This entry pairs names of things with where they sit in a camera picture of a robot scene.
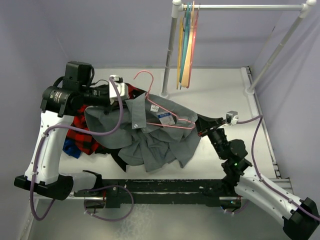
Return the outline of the white clothes rack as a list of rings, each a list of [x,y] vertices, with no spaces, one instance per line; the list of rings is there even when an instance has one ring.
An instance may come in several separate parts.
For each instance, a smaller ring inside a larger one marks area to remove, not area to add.
[[[180,17],[185,16],[187,3],[171,2],[171,24],[163,80],[159,96],[169,97],[168,84],[174,47],[179,44]],[[258,83],[269,71],[294,32],[320,5],[318,0],[300,0],[297,4],[197,4],[199,7],[193,67],[228,69],[250,67],[253,82],[245,88],[253,95]]]

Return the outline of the red black plaid shirt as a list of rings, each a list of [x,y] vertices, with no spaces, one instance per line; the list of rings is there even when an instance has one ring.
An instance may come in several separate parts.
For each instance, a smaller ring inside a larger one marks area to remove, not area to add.
[[[141,94],[145,93],[144,90],[136,88],[129,83],[126,84],[128,86],[129,98],[134,99]],[[88,106],[83,105],[76,113],[73,122],[71,124],[72,127],[80,128],[83,130],[89,130],[86,120],[85,120],[85,110]],[[75,130],[69,129],[66,135],[66,139],[71,139],[75,141],[76,146],[81,150],[81,152],[91,155],[94,152],[97,152],[98,149],[105,150],[100,143],[98,143],[93,136],[87,133],[78,132]]]

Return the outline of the teal hanger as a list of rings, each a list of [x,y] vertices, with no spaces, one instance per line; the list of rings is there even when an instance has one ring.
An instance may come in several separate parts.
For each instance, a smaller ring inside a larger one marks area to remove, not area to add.
[[[181,64],[180,64],[180,77],[179,77],[179,89],[182,89],[182,79],[185,68],[185,62],[187,57],[188,41],[189,41],[189,32],[190,32],[190,20],[191,20],[191,7],[190,2],[187,3],[186,12],[184,15],[184,34],[182,41],[182,53],[181,53]]]

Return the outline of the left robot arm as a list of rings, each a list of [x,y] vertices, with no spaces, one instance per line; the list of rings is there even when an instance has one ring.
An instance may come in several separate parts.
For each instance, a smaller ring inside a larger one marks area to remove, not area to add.
[[[60,201],[72,192],[87,191],[91,196],[101,194],[103,180],[100,174],[89,170],[59,172],[68,127],[78,110],[83,105],[110,105],[109,88],[91,86],[94,73],[91,64],[70,61],[64,76],[43,92],[35,150],[25,173],[14,179],[14,186]]]

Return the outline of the grey button-up shirt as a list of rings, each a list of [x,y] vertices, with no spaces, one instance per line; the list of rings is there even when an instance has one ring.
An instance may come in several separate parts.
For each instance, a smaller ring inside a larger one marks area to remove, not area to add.
[[[130,166],[144,165],[146,172],[178,161],[181,168],[194,156],[200,142],[194,123],[198,115],[174,101],[149,94],[124,101],[120,127],[105,141],[119,149],[118,156]],[[175,125],[162,125],[157,113],[172,114]]]

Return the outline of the white blue hang tag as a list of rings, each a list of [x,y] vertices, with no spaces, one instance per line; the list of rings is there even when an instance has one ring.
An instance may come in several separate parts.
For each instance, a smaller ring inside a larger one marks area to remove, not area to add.
[[[159,112],[157,113],[157,117],[162,125],[173,126],[176,124],[175,119],[170,112]]]

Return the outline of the blue garment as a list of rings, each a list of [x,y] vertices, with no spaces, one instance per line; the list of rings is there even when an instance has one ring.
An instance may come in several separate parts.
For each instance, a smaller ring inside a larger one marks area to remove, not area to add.
[[[78,159],[81,156],[82,151],[76,146],[73,139],[66,139],[62,148],[63,152],[68,156]]]

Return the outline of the yellow hanger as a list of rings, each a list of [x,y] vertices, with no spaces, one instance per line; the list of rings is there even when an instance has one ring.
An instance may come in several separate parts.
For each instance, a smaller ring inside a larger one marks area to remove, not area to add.
[[[179,21],[179,34],[178,34],[178,52],[177,52],[177,73],[176,73],[176,89],[179,88],[180,72],[181,72],[181,57],[182,57],[182,38],[183,38],[183,20],[181,16]]]

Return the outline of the pink plastic hanger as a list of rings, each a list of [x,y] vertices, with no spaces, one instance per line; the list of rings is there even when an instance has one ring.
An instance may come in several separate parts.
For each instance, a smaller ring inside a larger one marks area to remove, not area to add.
[[[191,56],[190,56],[190,65],[189,65],[190,66],[190,68],[189,68],[189,77],[188,77],[188,85],[186,87],[187,89],[190,87],[190,82],[191,82],[192,67],[193,67],[193,61],[194,61],[194,53],[195,53],[197,30],[198,30],[199,10],[200,10],[200,7],[197,8],[196,15],[194,17],[192,45],[191,45]]]

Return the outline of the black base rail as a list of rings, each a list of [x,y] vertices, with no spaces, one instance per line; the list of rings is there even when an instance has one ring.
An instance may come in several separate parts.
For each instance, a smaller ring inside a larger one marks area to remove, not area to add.
[[[205,205],[237,209],[241,197],[220,179],[104,179],[103,190],[81,190],[89,208],[120,208],[121,205]]]

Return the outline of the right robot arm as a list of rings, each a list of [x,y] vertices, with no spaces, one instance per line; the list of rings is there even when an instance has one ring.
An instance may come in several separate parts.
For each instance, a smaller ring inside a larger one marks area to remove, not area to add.
[[[195,122],[200,137],[208,137],[225,172],[222,190],[228,196],[242,196],[263,209],[281,225],[292,240],[308,240],[320,225],[316,203],[281,188],[261,174],[255,161],[248,161],[245,142],[228,140],[224,127],[238,120],[199,115]]]

